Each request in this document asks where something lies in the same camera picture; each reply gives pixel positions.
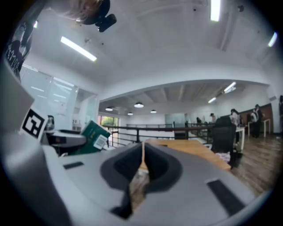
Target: table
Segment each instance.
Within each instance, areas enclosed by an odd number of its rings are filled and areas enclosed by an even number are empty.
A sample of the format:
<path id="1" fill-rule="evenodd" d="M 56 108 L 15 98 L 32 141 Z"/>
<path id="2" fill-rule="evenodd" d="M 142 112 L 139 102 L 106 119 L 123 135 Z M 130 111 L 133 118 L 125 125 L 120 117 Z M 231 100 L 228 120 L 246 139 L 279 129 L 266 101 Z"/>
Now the table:
<path id="1" fill-rule="evenodd" d="M 168 140 L 168 139 L 148 139 L 145 143 L 150 144 L 158 144 L 158 145 L 167 145 L 167 147 L 183 151 L 189 154 L 194 154 L 199 157 L 205 158 L 206 160 L 218 165 L 223 170 L 230 170 L 231 167 L 220 159 L 215 153 L 205 147 L 197 140 L 185 140 L 185 139 L 176 139 L 176 140 Z M 147 170 L 147 167 L 144 163 L 144 143 L 143 143 L 143 157 L 142 164 L 140 167 L 142 170 Z"/>
<path id="2" fill-rule="evenodd" d="M 268 118 L 268 119 L 266 119 L 266 120 L 264 120 L 264 121 L 262 121 L 263 122 L 263 124 L 264 124 L 264 137 L 266 137 L 266 122 L 268 122 L 268 131 L 269 131 L 269 134 L 271 133 L 271 129 L 270 129 L 270 119 Z M 248 135 L 250 134 L 249 133 L 249 125 L 250 125 L 250 123 L 252 123 L 252 122 L 248 122 Z"/>
<path id="3" fill-rule="evenodd" d="M 245 128 L 244 127 L 237 127 L 236 132 L 242 133 L 242 142 L 241 142 L 241 151 L 244 149 L 244 141 L 245 141 Z"/>

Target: glass wall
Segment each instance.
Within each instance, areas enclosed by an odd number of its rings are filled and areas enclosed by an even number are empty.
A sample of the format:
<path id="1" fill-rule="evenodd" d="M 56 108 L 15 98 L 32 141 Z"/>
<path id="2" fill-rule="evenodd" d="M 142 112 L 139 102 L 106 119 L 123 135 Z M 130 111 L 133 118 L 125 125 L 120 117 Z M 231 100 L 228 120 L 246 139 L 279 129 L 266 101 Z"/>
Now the glass wall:
<path id="1" fill-rule="evenodd" d="M 55 129 L 71 130 L 78 87 L 34 68 L 23 68 L 20 77 L 22 86 L 34 98 L 33 106 L 54 117 Z"/>

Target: ceiling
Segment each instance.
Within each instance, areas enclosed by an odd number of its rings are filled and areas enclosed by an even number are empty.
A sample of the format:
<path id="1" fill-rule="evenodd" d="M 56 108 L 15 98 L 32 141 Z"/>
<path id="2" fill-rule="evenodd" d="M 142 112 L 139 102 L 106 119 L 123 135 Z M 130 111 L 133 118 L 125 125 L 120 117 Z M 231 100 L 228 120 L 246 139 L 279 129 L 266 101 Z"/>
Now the ceiling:
<path id="1" fill-rule="evenodd" d="M 168 87 L 155 88 L 147 91 L 139 91 L 135 94 L 122 96 L 109 101 L 101 102 L 99 105 L 100 112 L 107 112 L 107 107 L 112 107 L 113 114 L 126 115 L 128 112 L 137 110 L 134 104 L 142 102 L 144 106 L 150 106 L 152 109 L 158 110 L 161 103 L 167 106 L 180 103 L 181 105 L 207 105 L 208 101 L 228 87 L 232 81 L 211 81 L 204 83 L 202 81 L 194 83 L 183 83 L 179 85 L 171 85 Z M 236 90 L 223 95 L 236 95 L 250 86 L 258 86 L 250 83 L 237 83 Z"/>
<path id="2" fill-rule="evenodd" d="M 101 84 L 110 82 L 116 70 L 166 46 L 194 50 L 209 47 L 239 53 L 261 64 L 269 54 L 267 43 L 273 31 L 246 3 L 245 10 L 238 12 L 240 4 L 222 0 L 220 20 L 213 22 L 209 0 L 112 0 L 109 13 L 116 15 L 117 23 L 103 33 L 95 25 L 80 26 L 51 10 L 42 11 L 33 34 L 32 53 Z M 62 44 L 62 36 L 84 47 L 97 60 L 92 62 Z M 205 93 L 198 98 L 211 95 L 220 86 L 204 88 Z M 186 88 L 184 99 L 191 94 L 193 98 L 199 89 Z M 180 87 L 165 88 L 165 93 L 169 100 L 175 100 Z M 164 92 L 149 91 L 138 98 L 151 101 L 150 97 L 164 101 Z"/>

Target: wooden floor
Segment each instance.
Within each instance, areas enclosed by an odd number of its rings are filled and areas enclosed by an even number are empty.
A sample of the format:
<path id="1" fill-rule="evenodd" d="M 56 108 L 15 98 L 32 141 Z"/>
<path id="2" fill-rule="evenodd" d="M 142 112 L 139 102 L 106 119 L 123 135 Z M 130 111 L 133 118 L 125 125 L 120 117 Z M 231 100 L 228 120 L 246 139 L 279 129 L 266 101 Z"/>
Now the wooden floor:
<path id="1" fill-rule="evenodd" d="M 231 173 L 250 187 L 255 195 L 271 189 L 282 169 L 283 140 L 274 135 L 263 134 L 258 139 L 245 139 L 243 156 L 238 167 Z M 130 184 L 133 209 L 144 200 L 143 188 L 149 182 L 147 173 L 139 171 Z"/>

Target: barcode label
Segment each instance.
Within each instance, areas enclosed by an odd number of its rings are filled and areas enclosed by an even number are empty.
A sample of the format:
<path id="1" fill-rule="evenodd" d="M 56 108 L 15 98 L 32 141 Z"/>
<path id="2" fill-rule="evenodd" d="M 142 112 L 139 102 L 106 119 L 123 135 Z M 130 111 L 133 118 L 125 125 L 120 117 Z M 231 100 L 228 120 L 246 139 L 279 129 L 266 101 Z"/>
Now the barcode label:
<path id="1" fill-rule="evenodd" d="M 107 140 L 108 138 L 100 134 L 99 137 L 94 142 L 93 146 L 101 150 Z"/>

